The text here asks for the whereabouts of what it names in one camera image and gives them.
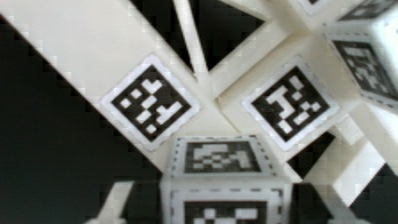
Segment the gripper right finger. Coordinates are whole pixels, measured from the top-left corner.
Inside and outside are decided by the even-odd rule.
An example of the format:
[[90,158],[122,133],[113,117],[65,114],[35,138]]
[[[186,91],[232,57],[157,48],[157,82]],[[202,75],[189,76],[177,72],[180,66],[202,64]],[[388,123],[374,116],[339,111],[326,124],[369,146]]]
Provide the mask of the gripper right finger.
[[363,219],[356,218],[349,208],[342,203],[331,186],[315,185],[314,189],[331,215],[326,224],[371,224]]

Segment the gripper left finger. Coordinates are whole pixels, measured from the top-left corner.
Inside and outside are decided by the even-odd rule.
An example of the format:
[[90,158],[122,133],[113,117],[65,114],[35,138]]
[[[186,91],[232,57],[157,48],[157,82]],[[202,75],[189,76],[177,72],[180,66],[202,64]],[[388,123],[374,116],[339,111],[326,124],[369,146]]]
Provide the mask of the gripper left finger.
[[125,224],[125,219],[120,217],[120,214],[132,184],[132,181],[113,183],[97,216],[84,222],[84,224]]

